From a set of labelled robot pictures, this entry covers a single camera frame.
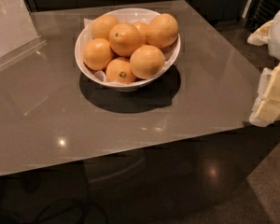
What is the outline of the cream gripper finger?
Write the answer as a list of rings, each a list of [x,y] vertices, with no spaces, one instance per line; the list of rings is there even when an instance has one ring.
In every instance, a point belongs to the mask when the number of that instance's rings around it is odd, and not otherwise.
[[[268,45],[272,25],[273,21],[265,22],[248,37],[247,43],[254,46]]]
[[[259,79],[258,97],[252,107],[249,122],[266,127],[280,117],[280,63],[274,68],[264,68]]]

